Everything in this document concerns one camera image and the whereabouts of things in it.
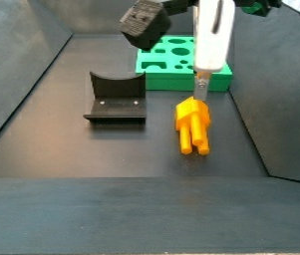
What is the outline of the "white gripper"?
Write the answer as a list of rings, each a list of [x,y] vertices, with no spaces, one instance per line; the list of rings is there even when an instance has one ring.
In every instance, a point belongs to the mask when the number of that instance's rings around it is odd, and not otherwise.
[[[233,0],[199,0],[193,6],[195,98],[204,101],[211,73],[225,64],[235,19]]]

